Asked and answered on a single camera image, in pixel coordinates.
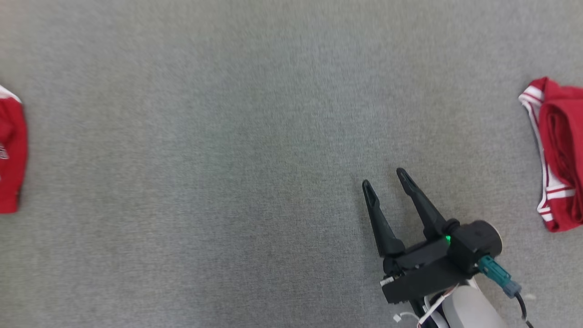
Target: teal connector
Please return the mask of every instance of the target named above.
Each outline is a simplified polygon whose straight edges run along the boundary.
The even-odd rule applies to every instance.
[[[496,284],[502,287],[506,296],[514,298],[520,292],[522,287],[512,281],[510,274],[504,270],[491,256],[486,255],[477,263],[477,268],[486,277],[494,280]]]

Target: white wire connector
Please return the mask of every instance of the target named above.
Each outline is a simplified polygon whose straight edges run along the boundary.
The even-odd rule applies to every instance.
[[[415,319],[417,319],[417,321],[419,321],[419,317],[415,313],[411,313],[411,312],[401,312],[398,315],[394,315],[393,320],[395,322],[399,322],[399,321],[403,320],[402,316],[412,316]]]
[[[433,312],[435,312],[435,310],[437,310],[437,308],[439,308],[439,306],[441,305],[441,303],[443,303],[443,301],[446,299],[446,297],[448,297],[454,293],[454,291],[456,290],[457,287],[458,287],[458,285],[456,285],[453,288],[448,289],[447,291],[445,291],[445,293],[443,293],[443,295],[441,295],[437,299],[437,301],[429,308],[429,310],[419,319],[419,321],[417,322],[417,328],[421,328],[421,325],[425,322],[425,320],[427,320],[427,318],[430,317],[431,314]]]

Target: black cable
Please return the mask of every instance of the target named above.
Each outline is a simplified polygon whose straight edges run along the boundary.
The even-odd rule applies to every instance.
[[[520,310],[522,311],[522,320],[524,320],[524,322],[526,323],[528,328],[534,328],[534,327],[532,327],[532,324],[530,323],[530,321],[528,321],[526,319],[526,305],[524,304],[524,300],[522,299],[522,296],[520,296],[519,292],[514,294],[514,296],[516,296],[516,299],[518,300],[518,303],[520,304]]]

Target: red garment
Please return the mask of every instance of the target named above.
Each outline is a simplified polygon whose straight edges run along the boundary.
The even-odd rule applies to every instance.
[[[27,140],[20,99],[0,86],[0,213],[18,210]]]
[[[519,100],[529,112],[543,165],[538,211],[552,232],[576,228],[583,224],[583,88],[542,78]]]

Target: gray background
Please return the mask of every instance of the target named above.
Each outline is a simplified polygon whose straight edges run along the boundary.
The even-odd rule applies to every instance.
[[[0,2],[30,129],[0,327],[414,326],[360,187],[411,245],[398,166],[498,227],[536,327],[580,325],[583,229],[543,226],[517,101],[543,75],[583,85],[580,1]]]

